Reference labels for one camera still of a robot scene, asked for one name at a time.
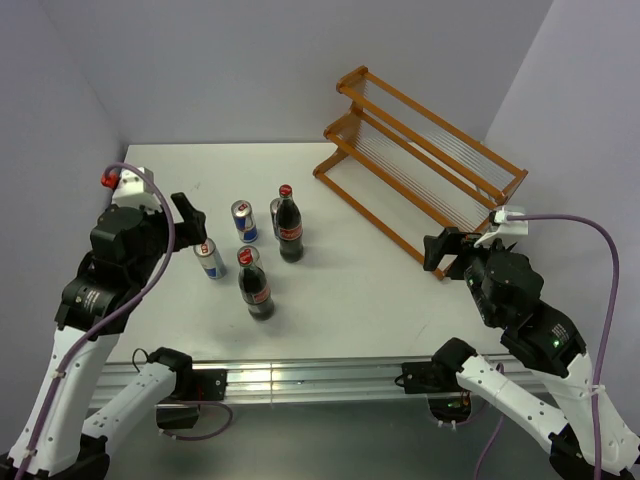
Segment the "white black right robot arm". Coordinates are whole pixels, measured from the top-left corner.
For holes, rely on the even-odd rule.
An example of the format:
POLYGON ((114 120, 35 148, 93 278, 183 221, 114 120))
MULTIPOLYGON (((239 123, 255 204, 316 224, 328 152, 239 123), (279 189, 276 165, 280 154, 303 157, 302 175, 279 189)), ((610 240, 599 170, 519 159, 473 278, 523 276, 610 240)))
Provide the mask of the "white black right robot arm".
POLYGON ((498 408, 538 442, 564 479, 632 478, 639 437, 594 382, 576 325, 541 299, 543 278, 526 256, 499 239, 480 246, 479 238, 455 227, 425 236, 424 268, 433 271, 444 256, 453 256, 447 277, 465 282, 485 325, 501 330, 501 344, 555 403, 539 400, 459 338, 433 355, 435 383, 446 390, 468 390, 498 408))

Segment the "orange wooden two-tier shelf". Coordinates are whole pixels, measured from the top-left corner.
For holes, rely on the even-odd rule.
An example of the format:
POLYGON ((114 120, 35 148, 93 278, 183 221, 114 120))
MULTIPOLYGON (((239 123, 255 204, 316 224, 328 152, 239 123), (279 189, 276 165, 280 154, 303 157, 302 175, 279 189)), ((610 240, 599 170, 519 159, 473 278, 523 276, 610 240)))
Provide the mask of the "orange wooden two-tier shelf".
POLYGON ((313 175, 418 263, 426 235, 486 232, 528 175, 365 66, 336 90, 350 106, 326 127, 335 151, 313 175))

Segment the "energy drink can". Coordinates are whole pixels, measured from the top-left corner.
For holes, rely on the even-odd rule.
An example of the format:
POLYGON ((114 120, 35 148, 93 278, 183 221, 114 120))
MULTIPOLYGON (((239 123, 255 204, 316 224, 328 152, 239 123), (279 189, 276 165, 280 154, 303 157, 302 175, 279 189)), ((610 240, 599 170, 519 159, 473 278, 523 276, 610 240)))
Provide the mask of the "energy drink can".
POLYGON ((274 237, 276 240, 279 239, 279 232, 278 232, 278 225, 277 225, 277 212, 278 212, 280 203, 281 203, 280 198, 275 198, 270 202, 271 223, 272 223, 274 237))
POLYGON ((258 237, 256 221, 251 204, 246 200, 237 200, 231 205, 232 218, 243 243, 252 243, 258 237))
POLYGON ((219 250, 210 238, 193 247, 194 254, 209 279, 219 280, 226 275, 226 267, 219 250))

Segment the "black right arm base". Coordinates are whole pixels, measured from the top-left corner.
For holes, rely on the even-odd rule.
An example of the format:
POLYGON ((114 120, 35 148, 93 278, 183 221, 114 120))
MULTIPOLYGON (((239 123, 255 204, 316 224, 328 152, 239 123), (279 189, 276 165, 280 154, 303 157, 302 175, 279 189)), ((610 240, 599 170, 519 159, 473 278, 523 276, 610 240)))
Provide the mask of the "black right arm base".
POLYGON ((471 418, 470 393, 460 387, 455 375, 439 363, 404 362, 394 384, 407 395, 425 395, 429 411, 437 423, 454 426, 471 418))

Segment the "cola glass bottle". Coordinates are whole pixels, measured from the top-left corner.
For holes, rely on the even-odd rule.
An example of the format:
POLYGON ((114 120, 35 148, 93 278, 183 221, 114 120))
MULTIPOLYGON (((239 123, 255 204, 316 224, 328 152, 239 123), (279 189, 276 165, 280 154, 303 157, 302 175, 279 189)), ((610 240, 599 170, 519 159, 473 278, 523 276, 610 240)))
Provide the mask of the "cola glass bottle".
POLYGON ((279 252, 289 262, 299 261, 304 254, 302 242, 302 217, 293 199, 293 189, 288 184, 279 187, 280 202, 275 216, 279 252))
POLYGON ((237 252, 237 260, 240 266, 238 284, 249 314, 255 320, 269 319, 275 312, 275 304, 266 274, 256 263, 249 247, 237 252))

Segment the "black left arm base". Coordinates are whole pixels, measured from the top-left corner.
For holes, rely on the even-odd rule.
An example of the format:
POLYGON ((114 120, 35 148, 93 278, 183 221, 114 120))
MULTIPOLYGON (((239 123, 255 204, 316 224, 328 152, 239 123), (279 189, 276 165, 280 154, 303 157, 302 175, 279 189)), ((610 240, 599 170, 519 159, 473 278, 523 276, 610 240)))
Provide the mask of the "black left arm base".
MULTIPOLYGON (((191 383, 182 400, 222 402, 227 387, 228 371, 222 368, 194 369, 191 383)), ((204 406, 171 406, 164 403, 156 408, 156 424, 160 429, 177 431, 192 429, 204 406)))

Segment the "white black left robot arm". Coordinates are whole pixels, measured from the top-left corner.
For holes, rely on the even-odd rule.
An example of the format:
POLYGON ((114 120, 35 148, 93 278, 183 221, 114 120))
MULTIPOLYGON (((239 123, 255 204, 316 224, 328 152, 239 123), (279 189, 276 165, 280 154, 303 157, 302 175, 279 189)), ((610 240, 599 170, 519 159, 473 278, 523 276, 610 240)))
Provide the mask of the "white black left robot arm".
POLYGON ((102 479, 124 436, 158 402, 193 391, 192 358, 160 347, 137 380, 91 419, 97 381, 140 294, 164 273, 170 254, 206 238, 203 212, 183 193, 169 209, 110 205, 90 233, 91 248, 64 288, 55 316, 54 347, 29 420, 1 457, 4 479, 102 479))

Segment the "aluminium mounting rail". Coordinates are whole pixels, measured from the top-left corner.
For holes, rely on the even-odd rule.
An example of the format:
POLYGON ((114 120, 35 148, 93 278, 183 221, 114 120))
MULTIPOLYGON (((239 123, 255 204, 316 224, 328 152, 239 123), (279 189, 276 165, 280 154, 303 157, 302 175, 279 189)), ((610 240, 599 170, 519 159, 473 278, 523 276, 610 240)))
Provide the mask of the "aluminium mounting rail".
POLYGON ((394 384, 404 362, 429 357, 196 362, 228 371, 228 405, 331 403, 406 399, 394 384))

